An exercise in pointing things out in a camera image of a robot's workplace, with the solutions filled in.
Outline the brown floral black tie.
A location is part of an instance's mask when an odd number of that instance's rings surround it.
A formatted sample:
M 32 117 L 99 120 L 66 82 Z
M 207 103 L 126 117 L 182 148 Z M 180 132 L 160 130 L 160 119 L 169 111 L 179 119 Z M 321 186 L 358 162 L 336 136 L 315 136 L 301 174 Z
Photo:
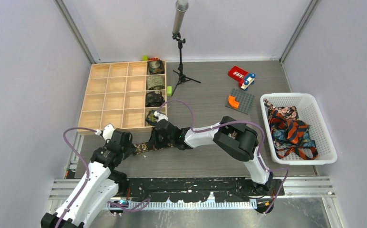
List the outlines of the brown floral black tie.
M 133 146 L 135 147 L 135 151 L 132 153 L 133 155 L 138 155 L 138 154 L 142 154 L 146 152 L 157 151 L 157 150 L 162 150 L 162 149 L 173 147 L 173 145 L 170 143 L 168 143 L 167 145 L 159 146 L 159 147 L 156 147 L 154 144 L 148 145 L 148 143 L 134 143 Z

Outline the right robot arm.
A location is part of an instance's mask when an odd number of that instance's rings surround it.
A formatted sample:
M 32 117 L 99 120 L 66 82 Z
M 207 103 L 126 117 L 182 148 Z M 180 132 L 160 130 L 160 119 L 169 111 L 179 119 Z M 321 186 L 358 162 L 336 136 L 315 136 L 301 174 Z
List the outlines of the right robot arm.
M 154 113 L 156 124 L 152 128 L 146 148 L 159 150 L 175 147 L 189 150 L 205 145 L 217 145 L 232 158 L 242 161 L 250 173 L 253 188 L 260 195 L 272 189 L 273 174 L 264 170 L 257 158 L 258 134 L 244 122 L 225 116 L 220 122 L 202 128 L 178 128 L 168 121 L 165 114 Z

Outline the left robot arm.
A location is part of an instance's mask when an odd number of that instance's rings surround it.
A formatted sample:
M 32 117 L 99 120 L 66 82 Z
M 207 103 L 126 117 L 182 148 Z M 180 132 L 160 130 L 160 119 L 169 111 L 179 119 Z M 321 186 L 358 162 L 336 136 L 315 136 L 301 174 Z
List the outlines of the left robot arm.
M 132 134 L 111 124 L 94 132 L 105 140 L 105 145 L 93 152 L 89 163 L 83 163 L 85 176 L 54 213 L 43 216 L 41 227 L 88 228 L 112 197 L 127 193 L 127 175 L 116 171 L 116 167 L 136 150 Z

